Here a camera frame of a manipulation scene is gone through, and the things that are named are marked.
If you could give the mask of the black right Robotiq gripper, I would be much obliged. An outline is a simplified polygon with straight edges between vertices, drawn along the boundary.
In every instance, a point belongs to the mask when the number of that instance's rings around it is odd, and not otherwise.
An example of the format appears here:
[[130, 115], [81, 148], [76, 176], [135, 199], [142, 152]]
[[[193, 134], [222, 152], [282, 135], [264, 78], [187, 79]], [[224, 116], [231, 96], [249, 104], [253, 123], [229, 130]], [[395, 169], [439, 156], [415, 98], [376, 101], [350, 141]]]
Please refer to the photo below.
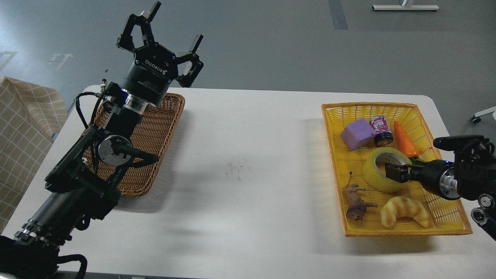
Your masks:
[[423, 188], [449, 201], [456, 199], [454, 163], [446, 160], [429, 161], [426, 165], [385, 163], [386, 177], [395, 182], [418, 181]]

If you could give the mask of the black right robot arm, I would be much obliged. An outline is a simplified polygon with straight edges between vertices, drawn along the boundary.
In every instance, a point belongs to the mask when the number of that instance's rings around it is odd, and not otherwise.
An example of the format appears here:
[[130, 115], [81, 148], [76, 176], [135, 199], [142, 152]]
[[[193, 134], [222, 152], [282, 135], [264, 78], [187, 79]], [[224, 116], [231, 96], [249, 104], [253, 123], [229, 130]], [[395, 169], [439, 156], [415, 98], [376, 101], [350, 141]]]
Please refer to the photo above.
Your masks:
[[433, 146], [454, 153], [454, 161], [441, 159], [418, 164], [386, 163], [386, 177], [399, 183], [420, 182], [427, 192], [455, 201], [477, 201], [471, 217], [491, 238], [496, 238], [495, 146], [482, 135], [435, 138]]

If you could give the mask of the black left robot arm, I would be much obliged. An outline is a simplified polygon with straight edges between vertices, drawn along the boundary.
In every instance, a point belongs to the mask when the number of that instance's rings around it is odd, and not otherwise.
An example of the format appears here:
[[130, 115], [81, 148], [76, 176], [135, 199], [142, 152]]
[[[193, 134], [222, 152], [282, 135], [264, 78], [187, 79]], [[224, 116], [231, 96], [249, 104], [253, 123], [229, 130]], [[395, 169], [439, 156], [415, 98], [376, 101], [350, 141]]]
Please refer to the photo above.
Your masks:
[[117, 39], [119, 49], [134, 55], [122, 83], [103, 80], [99, 93], [80, 94], [97, 97], [89, 122], [76, 100], [85, 130], [45, 178], [51, 195], [14, 238], [1, 237], [2, 279], [52, 279], [68, 262], [80, 264], [76, 278], [83, 279], [87, 258], [60, 255], [60, 248], [73, 229], [87, 229], [118, 204], [118, 187], [129, 169], [161, 161], [159, 154], [138, 148], [138, 131], [165, 102], [170, 84], [191, 87], [204, 64], [197, 54], [203, 35], [179, 56], [155, 41], [151, 22], [160, 6], [157, 1], [150, 11], [131, 14]]

